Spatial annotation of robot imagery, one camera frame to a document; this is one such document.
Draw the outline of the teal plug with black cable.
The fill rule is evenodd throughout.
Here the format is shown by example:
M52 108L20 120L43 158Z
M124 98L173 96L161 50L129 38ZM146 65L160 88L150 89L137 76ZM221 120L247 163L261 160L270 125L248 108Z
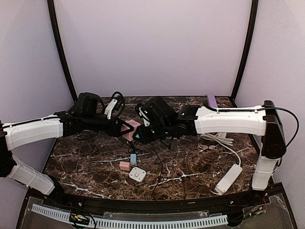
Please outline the teal plug with black cable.
M175 146L176 139L167 137L146 145L135 141L133 151L140 157L138 167L146 171L142 183L132 183L135 200L185 200L186 172Z

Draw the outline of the pink plug adapter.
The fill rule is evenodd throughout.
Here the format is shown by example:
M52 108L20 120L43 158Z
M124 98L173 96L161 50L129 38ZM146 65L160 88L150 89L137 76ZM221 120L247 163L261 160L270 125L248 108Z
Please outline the pink plug adapter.
M120 162L119 167L120 167L121 170L124 170L124 171L130 171L130 169L131 169L130 163L129 162L124 162L124 161Z

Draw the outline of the white plug adapter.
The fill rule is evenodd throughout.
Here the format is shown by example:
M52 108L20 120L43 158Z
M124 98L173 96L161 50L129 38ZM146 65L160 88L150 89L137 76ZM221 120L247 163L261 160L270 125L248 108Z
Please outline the white plug adapter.
M132 170L129 172L129 178L137 182L143 182L145 177L146 171L139 167L133 167Z

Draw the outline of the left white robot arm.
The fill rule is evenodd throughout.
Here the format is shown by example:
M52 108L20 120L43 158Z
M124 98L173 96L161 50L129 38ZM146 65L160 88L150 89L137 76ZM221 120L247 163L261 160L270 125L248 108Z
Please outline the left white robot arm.
M50 147L56 139L68 137L82 131L105 132L120 137L130 133L134 127L120 118L80 118L68 112L19 123L0 125L0 176L10 178L25 187L44 195L53 194L60 188L54 179L41 172L42 163L47 159L47 149L40 156L31 149L39 146Z

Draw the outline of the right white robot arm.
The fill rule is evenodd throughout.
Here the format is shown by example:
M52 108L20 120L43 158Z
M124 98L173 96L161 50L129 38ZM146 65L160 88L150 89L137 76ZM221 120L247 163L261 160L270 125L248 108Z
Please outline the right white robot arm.
M264 191L278 161L289 144L285 135L279 108L266 100L263 105L245 108L212 108L185 105L179 112L161 97L149 100L135 108L144 124L137 127L133 139L148 144L168 136L210 135L211 133L243 133L261 136L262 148L252 178L252 189Z

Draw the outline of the purple power strip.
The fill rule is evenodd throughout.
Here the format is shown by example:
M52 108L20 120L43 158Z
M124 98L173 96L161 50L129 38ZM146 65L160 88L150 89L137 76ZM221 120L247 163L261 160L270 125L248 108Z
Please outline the purple power strip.
M216 98L213 94L207 94L206 97L207 97L207 103L208 103L209 107L211 107L211 108L217 108L218 107Z

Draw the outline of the white power strip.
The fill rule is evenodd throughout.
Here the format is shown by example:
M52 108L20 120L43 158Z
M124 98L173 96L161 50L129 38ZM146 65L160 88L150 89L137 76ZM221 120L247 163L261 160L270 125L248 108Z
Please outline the white power strip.
M223 176L223 178L217 183L215 186L215 191L218 194L223 195L238 178L242 170L243 169L240 165L233 164L228 172Z

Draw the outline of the left black frame post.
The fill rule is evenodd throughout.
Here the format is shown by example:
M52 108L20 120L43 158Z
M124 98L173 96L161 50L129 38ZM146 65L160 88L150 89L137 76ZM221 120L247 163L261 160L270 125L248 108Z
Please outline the left black frame post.
M59 29L59 24L58 24L58 20L57 20L56 9L55 9L55 1L47 0L47 5L48 5L48 11L49 11L49 16L50 16L50 21L51 21L52 32L53 32L58 56L60 59L61 67L62 67L62 70L64 73L65 81L68 86L71 98L72 98L73 102L75 103L78 99L78 96L77 96L74 84L72 82L71 73L70 73L70 70L68 67L65 51L63 48L63 43L61 40L60 29Z

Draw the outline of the black frame post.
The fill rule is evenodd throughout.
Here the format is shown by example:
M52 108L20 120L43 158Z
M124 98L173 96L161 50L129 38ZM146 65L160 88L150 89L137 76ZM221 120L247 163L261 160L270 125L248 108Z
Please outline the black frame post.
M248 55L250 52L254 28L255 28L256 16L257 16L257 11L258 11L258 3L259 3L259 0L252 0L252 2L251 2L251 9L250 9L249 22L248 22L248 26L247 26L245 42L244 42L244 48L243 48L239 68L237 71L236 79L234 82L234 86L233 86L231 96L230 96L231 100L233 100L233 101L235 101L237 98L238 91L239 91L239 88L240 88L240 85L241 85L241 82L243 79L245 67L247 64L247 59L248 59Z
M61 67L62 67L62 70L64 73L65 81L68 86L71 98L72 98L73 102L75 103L78 99L78 96L77 96L74 84L72 82L71 73L70 73L70 70L68 67L65 51L63 48L63 43L61 40L60 29L59 29L59 24L58 24L58 20L57 20L56 9L55 9L55 1L47 0L47 5L48 5L48 11L49 11L49 16L50 16L50 21L51 21L52 32L53 32L58 56L60 59Z

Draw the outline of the right black frame post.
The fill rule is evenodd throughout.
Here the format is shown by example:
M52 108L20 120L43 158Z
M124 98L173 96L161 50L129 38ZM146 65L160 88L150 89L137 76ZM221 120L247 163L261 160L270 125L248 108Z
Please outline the right black frame post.
M244 42L244 48L243 48L239 68L237 71L236 79L234 82L234 86L233 86L231 96L230 96L231 100L233 100L233 101L235 101L237 98L238 91L239 91L239 88L240 88L240 85L241 85L241 82L243 79L245 67L247 64L247 59L248 59L248 55L250 52L254 28L255 28L256 16L257 16L257 11L258 11L258 3L259 3L259 0L252 0L252 2L251 2L251 9L250 9L249 22L248 22L248 26L247 26L245 42Z

